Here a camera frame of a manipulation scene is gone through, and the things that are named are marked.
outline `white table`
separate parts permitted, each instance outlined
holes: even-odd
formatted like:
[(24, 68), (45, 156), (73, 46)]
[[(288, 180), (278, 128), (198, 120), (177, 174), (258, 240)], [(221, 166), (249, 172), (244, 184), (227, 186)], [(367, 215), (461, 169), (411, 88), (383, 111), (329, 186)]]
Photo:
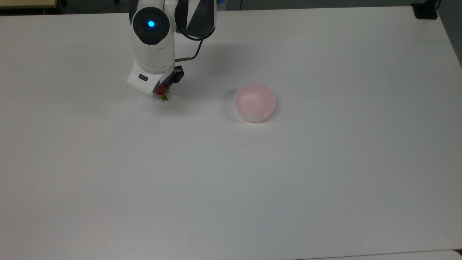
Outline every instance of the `white table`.
[[(6, 260), (290, 260), (462, 248), (462, 70), (410, 7), (220, 12), (171, 102), (127, 14), (0, 17)], [(177, 57), (197, 43), (177, 35)], [(233, 106), (247, 83), (278, 103)]]

